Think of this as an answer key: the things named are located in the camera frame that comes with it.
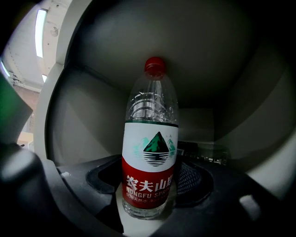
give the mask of clear plastic bottle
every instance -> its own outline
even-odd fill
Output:
[[[147,60],[126,110],[123,139],[123,207],[133,217],[161,214],[177,155],[178,102],[162,59]]]

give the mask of bottle neck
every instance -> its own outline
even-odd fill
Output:
[[[163,78],[165,73],[163,71],[163,68],[159,67],[158,65],[154,65],[146,69],[145,75],[153,81],[158,81]]]

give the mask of ceiling light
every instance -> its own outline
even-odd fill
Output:
[[[45,82],[47,76],[46,75],[42,75],[43,81]]]
[[[46,10],[38,10],[35,25],[35,46],[38,57],[43,57],[43,30],[46,19]]]
[[[3,70],[4,70],[5,74],[6,74],[8,77],[10,77],[10,74],[9,74],[9,72],[7,71],[7,69],[6,69],[6,67],[4,66],[4,64],[3,64],[3,62],[2,62],[2,61],[1,61],[1,67],[3,68]]]

